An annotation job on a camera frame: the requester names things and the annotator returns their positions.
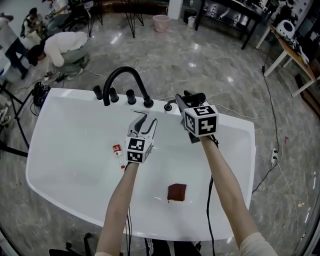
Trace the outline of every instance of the basin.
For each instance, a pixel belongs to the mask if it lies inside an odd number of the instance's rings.
[[[148,112],[157,118],[154,148],[140,164],[130,213],[132,235],[169,241],[211,240],[206,208],[211,172],[201,143],[191,144],[176,104],[152,108],[125,95],[104,106],[92,91],[50,90],[38,117],[27,159],[28,185],[54,205],[90,223],[103,226],[111,195],[123,175],[113,145],[124,149],[129,124]],[[219,149],[239,181],[249,207],[255,170],[252,122],[220,114]],[[168,186],[186,184],[183,202],[168,201]],[[210,221],[215,240],[233,237],[213,185]]]

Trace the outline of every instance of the black tap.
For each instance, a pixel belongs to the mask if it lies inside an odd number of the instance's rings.
[[[140,91],[141,91],[141,93],[143,95],[143,99],[144,99],[143,105],[146,108],[151,108],[154,105],[154,101],[152,99],[150,99],[150,97],[149,97],[149,95],[148,95],[148,93],[146,91],[146,88],[145,88],[144,84],[142,83],[141,77],[138,74],[138,72],[134,68],[132,68],[130,66],[119,67],[109,75],[108,79],[105,81],[104,88],[103,88],[103,103],[104,103],[104,105],[105,106],[109,106],[110,105],[109,89],[110,89],[113,81],[115,80],[115,78],[118,75],[120,75],[121,73],[125,73],[125,72],[128,72],[128,73],[130,73],[131,75],[134,76],[134,79],[135,79],[136,83],[138,84],[139,89],[140,89]]]

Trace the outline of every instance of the marble floor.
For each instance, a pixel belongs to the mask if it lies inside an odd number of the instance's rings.
[[[261,73],[269,45],[265,42],[260,50],[254,48],[263,28],[258,27],[249,45],[241,50],[243,42],[238,40],[236,33],[225,33],[203,25],[194,31],[182,21],[171,21],[168,31],[160,34],[153,30],[152,17],[143,17],[145,26],[136,24],[135,39],[124,14],[105,14],[103,26],[96,22],[94,37],[88,42],[90,62],[87,68],[106,78],[118,67],[131,66],[139,72],[153,99],[191,90],[203,92],[210,102],[242,115],[273,119]],[[272,53],[271,59],[274,59],[273,55],[277,56],[277,53]],[[271,59],[268,59],[267,66],[272,63]],[[31,67],[25,81],[10,85],[9,90],[17,92],[42,78],[45,68],[44,63]],[[293,199],[279,168],[276,168],[253,193],[249,209],[260,232],[279,256],[294,254],[306,231],[320,189],[320,142],[315,139],[320,133],[319,119],[299,96],[291,97],[297,89],[293,75],[299,71],[291,63],[286,69],[276,68],[266,79],[283,139],[283,145],[280,141],[280,149],[283,148],[282,152],[280,150],[280,166]],[[72,81],[65,81],[64,87],[92,90],[104,82],[101,76],[84,72]],[[121,94],[129,88],[137,88],[129,74],[119,76],[114,85]],[[21,90],[18,97],[24,98],[30,89]],[[217,108],[221,113],[239,117],[220,106]],[[275,126],[270,120],[251,121],[256,143],[255,188],[270,169],[271,149],[277,146],[277,140]],[[30,112],[29,103],[21,115],[28,141],[36,122],[37,117]],[[14,121],[1,138],[9,146],[26,150]],[[48,255],[48,249],[63,249],[66,242],[71,242],[76,251],[84,254],[83,237],[87,232],[93,234],[90,240],[93,253],[101,228],[61,210],[33,192],[25,178],[26,158],[6,152],[1,152],[0,157],[0,224],[21,254]],[[133,237],[131,251],[131,255],[146,255],[144,240]],[[215,241],[215,252],[217,256],[239,255],[234,239]],[[211,242],[202,243],[201,253],[212,255]]]

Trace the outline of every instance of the pink bucket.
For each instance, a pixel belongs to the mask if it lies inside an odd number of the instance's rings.
[[[153,16],[154,30],[160,33],[166,32],[169,26],[170,18],[167,15]]]

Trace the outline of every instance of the black pants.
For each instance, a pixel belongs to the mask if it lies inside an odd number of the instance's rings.
[[[145,238],[146,256],[171,256],[167,241]],[[174,242],[175,256],[201,256],[192,242]]]
[[[19,38],[17,38],[13,44],[9,47],[9,49],[5,52],[5,56],[10,60],[11,65],[18,69],[21,74],[28,71],[24,65],[22,65],[20,59],[18,58],[17,54],[21,54],[22,56],[26,57],[28,59],[28,50],[25,48],[25,46],[20,42]]]

